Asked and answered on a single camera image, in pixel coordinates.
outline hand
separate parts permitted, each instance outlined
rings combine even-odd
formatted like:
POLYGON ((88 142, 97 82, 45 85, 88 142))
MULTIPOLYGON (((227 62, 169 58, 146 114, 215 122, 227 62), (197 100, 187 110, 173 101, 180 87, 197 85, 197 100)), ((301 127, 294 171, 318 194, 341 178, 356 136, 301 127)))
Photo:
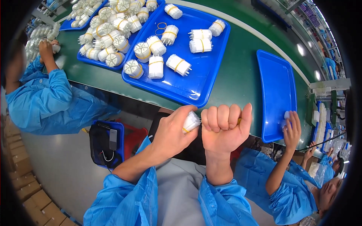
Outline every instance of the hand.
POLYGON ((197 137, 198 127, 184 134, 182 128, 190 111, 196 111, 193 105, 182 106, 168 117, 160 120, 151 144, 157 164, 180 153, 197 137))
POLYGON ((295 111, 289 112, 289 118, 286 119, 286 124, 283 128, 286 151, 294 152, 298 145, 300 135, 302 134, 300 120, 295 111))
MULTIPOLYGON (((311 144, 309 145, 309 147, 313 146, 313 145, 316 145, 316 143, 314 141, 311 142, 311 144)), ((310 159, 313 154, 314 154, 314 151, 317 149, 317 146, 315 147, 312 147, 312 148, 309 148, 305 153, 304 153, 304 157, 303 157, 303 160, 308 160, 310 159)))
POLYGON ((47 61, 53 60, 53 49, 52 45, 47 40, 40 41, 39 43, 40 62, 46 63, 47 61))
POLYGON ((249 136, 252 121, 252 106, 245 105, 241 111, 238 105, 215 106, 201 112, 202 143, 205 151, 228 154, 237 149, 249 136))

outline hair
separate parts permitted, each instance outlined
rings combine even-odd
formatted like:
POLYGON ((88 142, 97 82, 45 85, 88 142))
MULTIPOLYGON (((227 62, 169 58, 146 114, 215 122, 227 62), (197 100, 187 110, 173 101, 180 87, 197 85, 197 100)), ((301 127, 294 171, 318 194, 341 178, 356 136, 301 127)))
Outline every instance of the hair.
POLYGON ((339 168, 338 168, 338 170, 336 171, 336 174, 333 177, 336 177, 338 174, 340 174, 342 172, 342 170, 343 170, 343 167, 344 167, 343 158, 339 158, 337 161, 339 163, 339 168))
MULTIPOLYGON (((25 34, 25 32, 21 32, 20 36, 13 41, 13 48, 11 49, 8 62, 14 60, 15 56, 24 48, 27 41, 28 41, 27 35, 25 34)), ((6 87, 6 76, 2 76, 1 86, 3 88, 6 87)))

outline cable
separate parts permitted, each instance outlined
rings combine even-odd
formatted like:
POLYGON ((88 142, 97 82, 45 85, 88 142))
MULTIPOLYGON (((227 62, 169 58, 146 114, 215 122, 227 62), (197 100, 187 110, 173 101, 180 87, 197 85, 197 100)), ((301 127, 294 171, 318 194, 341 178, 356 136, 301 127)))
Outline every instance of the cable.
POLYGON ((333 139, 335 139, 335 138, 337 138, 337 137, 339 137, 339 136, 342 136, 342 135, 345 134, 345 133, 346 133, 346 132, 343 132, 343 133, 339 134, 338 136, 335 136, 335 137, 329 138, 328 140, 323 141, 322 143, 313 145, 313 146, 311 146, 311 147, 303 148, 303 149, 300 149, 300 150, 296 150, 296 151, 299 151, 299 152, 300 152, 300 151, 307 150, 307 149, 309 149, 309 148, 318 146, 318 145, 320 145, 320 144, 326 143, 327 141, 330 141, 330 140, 333 140, 333 139))

